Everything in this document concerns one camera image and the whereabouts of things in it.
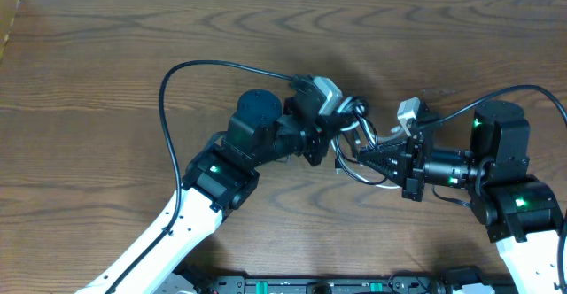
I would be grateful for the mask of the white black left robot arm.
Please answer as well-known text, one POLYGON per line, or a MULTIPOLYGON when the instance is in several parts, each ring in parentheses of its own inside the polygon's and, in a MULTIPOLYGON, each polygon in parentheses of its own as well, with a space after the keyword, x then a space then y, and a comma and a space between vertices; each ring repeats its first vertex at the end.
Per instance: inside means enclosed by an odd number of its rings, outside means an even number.
POLYGON ((284 102, 264 89, 245 92, 227 131, 189 163, 155 221, 82 292, 155 292, 253 193, 257 166, 291 155, 321 163, 330 139, 350 122, 338 111, 341 101, 330 87, 299 90, 284 102))

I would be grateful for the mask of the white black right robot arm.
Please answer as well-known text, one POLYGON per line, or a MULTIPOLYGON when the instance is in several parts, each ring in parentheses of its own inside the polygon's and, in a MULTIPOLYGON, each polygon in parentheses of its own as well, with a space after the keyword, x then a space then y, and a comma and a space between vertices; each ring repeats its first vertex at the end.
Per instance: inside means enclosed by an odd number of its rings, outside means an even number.
POLYGON ((520 293, 566 291, 564 217, 550 187, 529 174, 530 124, 517 104, 489 100, 473 114, 470 147, 434 143, 439 116, 417 98, 400 104, 406 138, 361 149, 356 159, 421 201, 425 185, 466 190, 520 293))

